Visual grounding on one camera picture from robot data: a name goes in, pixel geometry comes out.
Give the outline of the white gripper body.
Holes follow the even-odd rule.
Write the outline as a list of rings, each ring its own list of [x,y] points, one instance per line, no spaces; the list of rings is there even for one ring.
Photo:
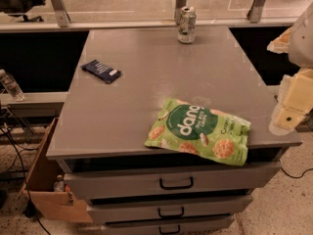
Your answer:
[[[302,68],[313,68],[313,3],[291,28],[289,60]]]

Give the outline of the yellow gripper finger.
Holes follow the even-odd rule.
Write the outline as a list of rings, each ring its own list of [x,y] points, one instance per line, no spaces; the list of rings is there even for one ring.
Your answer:
[[[284,75],[280,83],[278,103],[269,124],[272,134],[287,135],[313,109],[313,70],[300,69],[294,76]]]
[[[286,29],[279,37],[272,40],[267,50],[277,54],[287,53],[290,48],[291,28]]]

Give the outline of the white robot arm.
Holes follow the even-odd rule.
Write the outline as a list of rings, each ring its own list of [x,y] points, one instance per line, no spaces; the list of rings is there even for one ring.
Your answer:
[[[293,75],[284,75],[279,86],[269,130],[274,135],[287,135],[313,109],[313,3],[297,21],[270,42],[267,50],[287,53],[289,61],[299,66]]]

